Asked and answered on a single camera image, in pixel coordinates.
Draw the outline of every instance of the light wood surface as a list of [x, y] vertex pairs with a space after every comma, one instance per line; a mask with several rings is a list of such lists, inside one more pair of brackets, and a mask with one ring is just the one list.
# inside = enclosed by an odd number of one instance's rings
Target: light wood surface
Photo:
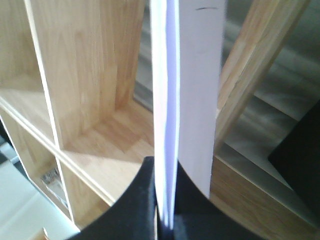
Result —
[[319, 101], [320, 84], [276, 64], [272, 65], [270, 72], [254, 95], [292, 119], [300, 121]]
[[210, 200], [228, 216], [266, 239], [315, 239], [316, 228], [256, 187], [216, 156]]
[[25, 3], [63, 148], [132, 99], [144, 1]]
[[0, 109], [2, 122], [10, 136], [24, 169], [30, 178], [50, 170], [55, 157], [33, 136]]
[[247, 182], [261, 189], [264, 193], [283, 205], [284, 208], [292, 211], [310, 225], [320, 227], [319, 219], [317, 219], [315, 214], [310, 211], [291, 188], [279, 182], [279, 180], [241, 155], [237, 150], [224, 144], [220, 148], [217, 156], [229, 168], [245, 178]]
[[9, 108], [27, 125], [33, 125], [50, 141], [54, 141], [44, 90], [38, 72], [23, 73], [2, 81], [0, 106]]
[[53, 138], [23, 0], [0, 2], [0, 105]]
[[109, 206], [63, 163], [60, 169], [65, 182], [72, 221], [83, 229], [102, 215]]
[[0, 2], [0, 85], [37, 71], [37, 59], [23, 0]]
[[270, 68], [309, 0], [255, 0], [223, 66], [215, 151]]
[[28, 238], [28, 240], [49, 240], [46, 230], [42, 228], [38, 232], [36, 232], [33, 236]]
[[41, 176], [32, 177], [30, 181], [33, 183], [33, 185], [45, 196], [48, 197], [48, 199], [57, 206], [57, 208], [66, 215], [67, 218], [71, 219], [71, 215], [69, 213], [69, 209], [52, 193], [50, 192], [46, 185], [42, 182]]
[[135, 102], [74, 140], [61, 161], [110, 206], [153, 156], [152, 114]]

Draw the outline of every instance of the shelf compartment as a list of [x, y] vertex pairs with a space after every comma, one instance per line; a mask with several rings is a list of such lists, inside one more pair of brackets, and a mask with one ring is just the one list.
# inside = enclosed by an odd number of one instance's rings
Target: shelf compartment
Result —
[[108, 210], [109, 205], [70, 168], [61, 162], [58, 162], [58, 164], [65, 183], [72, 221], [79, 229], [83, 229]]
[[55, 144], [64, 149], [132, 99], [144, 0], [25, 6]]
[[48, 190], [41, 179], [45, 173], [57, 167], [55, 156], [2, 109], [0, 114], [2, 123], [9, 133], [10, 140], [30, 181], [70, 218], [68, 208]]
[[24, 1], [1, 1], [0, 15], [0, 105], [53, 141]]
[[212, 169], [210, 200], [262, 237], [311, 239], [319, 227], [294, 191], [230, 146], [221, 147]]
[[74, 140], [61, 160], [111, 206], [154, 155], [153, 141], [153, 115], [133, 101]]

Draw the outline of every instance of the wooden bookshelf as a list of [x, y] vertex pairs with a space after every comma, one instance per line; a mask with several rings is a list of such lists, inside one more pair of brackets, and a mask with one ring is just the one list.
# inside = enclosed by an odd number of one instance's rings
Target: wooden bookshelf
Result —
[[[218, 149], [307, 3], [253, 1], [221, 75], [210, 199], [268, 239], [310, 239], [316, 223], [288, 187]], [[0, 2], [1, 120], [30, 180], [80, 229], [154, 155], [153, 114], [133, 100], [144, 9], [144, 0]], [[68, 208], [41, 180], [54, 167]]]

